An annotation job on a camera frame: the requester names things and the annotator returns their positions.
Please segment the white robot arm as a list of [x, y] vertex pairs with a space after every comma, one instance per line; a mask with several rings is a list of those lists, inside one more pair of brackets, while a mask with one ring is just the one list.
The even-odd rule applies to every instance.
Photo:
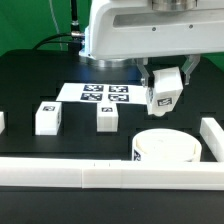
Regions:
[[224, 52], [224, 0], [92, 0], [80, 56], [120, 60], [187, 57], [184, 81], [206, 53]]

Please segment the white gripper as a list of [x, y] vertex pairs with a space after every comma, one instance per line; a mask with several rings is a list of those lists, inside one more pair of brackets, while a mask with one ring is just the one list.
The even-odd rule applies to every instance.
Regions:
[[154, 86], [148, 59], [188, 55], [183, 82], [203, 53], [224, 51], [224, 0], [93, 0], [89, 52], [96, 59], [138, 58], [144, 87]]

